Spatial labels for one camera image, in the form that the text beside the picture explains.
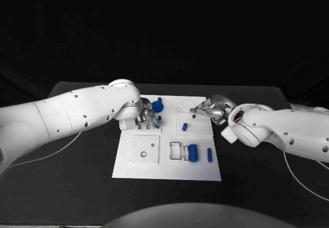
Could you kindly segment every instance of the black tabletop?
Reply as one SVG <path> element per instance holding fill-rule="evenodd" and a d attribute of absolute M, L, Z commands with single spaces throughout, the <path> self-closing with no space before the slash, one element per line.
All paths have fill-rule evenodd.
<path fill-rule="evenodd" d="M 51 97 L 108 83 L 56 84 Z M 136 85 L 140 94 L 205 96 L 221 94 L 238 104 L 290 108 L 276 87 L 221 85 Z M 0 223 L 104 225 L 127 213 L 167 203 L 208 202 L 254 210 L 300 227 L 329 226 L 329 202 L 296 182 L 283 152 L 267 142 L 257 148 L 221 136 L 214 127 L 222 181 L 111 178 L 120 141 L 116 120 L 82 132 L 55 156 L 10 168 L 0 176 Z M 58 151 L 75 135 L 46 145 L 16 162 Z M 292 170 L 305 185 L 329 197 L 329 170 L 313 160 L 287 154 Z"/>

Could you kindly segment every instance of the white board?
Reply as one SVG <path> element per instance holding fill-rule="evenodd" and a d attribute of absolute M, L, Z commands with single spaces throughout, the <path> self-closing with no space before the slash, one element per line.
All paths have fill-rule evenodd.
<path fill-rule="evenodd" d="M 162 116 L 163 126 L 159 129 L 147 129 L 147 123 L 143 123 L 142 129 L 121 131 L 111 177 L 221 181 L 211 119 L 201 115 L 192 118 L 189 113 L 189 109 L 206 98 L 140 96 L 150 102 L 162 97 L 165 108 L 156 116 Z M 186 131 L 182 130 L 183 123 L 188 124 Z M 191 144 L 196 144 L 198 147 L 198 162 L 185 160 L 188 153 L 183 148 Z M 212 150 L 212 162 L 208 162 L 208 148 Z"/>

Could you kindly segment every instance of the small blue part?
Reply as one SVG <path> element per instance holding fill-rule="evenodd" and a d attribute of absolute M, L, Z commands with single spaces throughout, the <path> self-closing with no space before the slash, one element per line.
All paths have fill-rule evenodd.
<path fill-rule="evenodd" d="M 208 148 L 208 162 L 212 162 L 211 148 Z"/>
<path fill-rule="evenodd" d="M 154 101 L 153 103 L 152 103 L 152 108 L 153 108 L 153 111 L 156 112 L 156 113 L 159 113 L 159 112 L 162 112 L 163 111 L 163 103 L 162 103 L 162 98 L 159 97 L 157 98 L 157 101 Z"/>
<path fill-rule="evenodd" d="M 188 124 L 185 123 L 182 130 L 186 131 L 186 129 L 188 129 Z"/>
<path fill-rule="evenodd" d="M 198 162 L 199 158 L 198 158 L 198 148 L 195 144 L 189 145 L 189 160 L 191 162 Z"/>

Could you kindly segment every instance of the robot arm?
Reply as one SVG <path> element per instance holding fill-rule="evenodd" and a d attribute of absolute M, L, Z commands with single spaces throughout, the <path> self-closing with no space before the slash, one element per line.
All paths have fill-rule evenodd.
<path fill-rule="evenodd" d="M 329 162 L 328 114 L 290 109 L 276 111 L 261 104 L 235 105 L 221 95 L 209 98 L 191 112 L 208 115 L 217 125 L 228 122 L 221 135 L 230 143 L 238 139 L 255 147 L 261 142 L 270 142 L 287 153 Z"/>
<path fill-rule="evenodd" d="M 120 79 L 108 85 L 78 89 L 45 100 L 0 108 L 0 174 L 13 161 L 43 144 L 120 121 L 133 129 L 142 121 L 162 125 L 134 83 Z"/>

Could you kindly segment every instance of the white wire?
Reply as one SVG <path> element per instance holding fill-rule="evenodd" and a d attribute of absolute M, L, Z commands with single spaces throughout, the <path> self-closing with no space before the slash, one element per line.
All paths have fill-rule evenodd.
<path fill-rule="evenodd" d="M 316 162 L 329 170 L 329 167 L 320 161 Z"/>
<path fill-rule="evenodd" d="M 75 139 L 78 138 L 79 135 L 81 135 L 81 132 L 79 132 L 79 134 L 77 135 L 77 137 L 74 138 L 74 140 L 71 141 L 71 143 L 75 141 Z M 17 164 L 12 165 L 9 168 L 12 168 L 12 167 L 15 167 L 15 166 L 17 166 L 17 165 L 23 165 L 23 164 L 30 163 L 30 162 L 36 162 L 36 161 L 39 161 L 39 160 L 42 160 L 42 159 L 45 159 L 45 158 L 49 158 L 49 157 L 53 156 L 56 153 L 59 153 L 59 152 L 71 145 L 71 143 L 69 143 L 59 151 L 56 151 L 56 152 L 52 153 L 51 155 L 45 156 L 43 158 L 39 158 L 39 159 L 26 161 L 26 162 L 23 162 L 23 163 L 17 163 Z"/>
<path fill-rule="evenodd" d="M 322 198 L 323 200 L 329 201 L 329 199 L 326 199 L 325 197 L 322 197 L 320 195 L 318 195 L 315 192 L 312 192 L 312 191 L 309 190 L 309 188 L 302 184 L 300 180 L 299 180 L 297 177 L 294 176 L 293 171 L 292 171 L 292 169 L 290 169 L 290 166 L 289 166 L 289 163 L 287 163 L 287 158 L 286 158 L 286 153 L 284 153 L 284 152 L 283 152 L 283 156 L 284 156 L 284 160 L 286 160 L 286 164 L 287 164 L 289 171 L 290 171 L 290 173 L 292 173 L 292 175 L 293 175 L 296 181 L 299 182 L 299 184 L 305 187 L 305 189 L 306 189 L 312 194 L 315 194 L 315 195 L 316 195 L 319 198 Z"/>

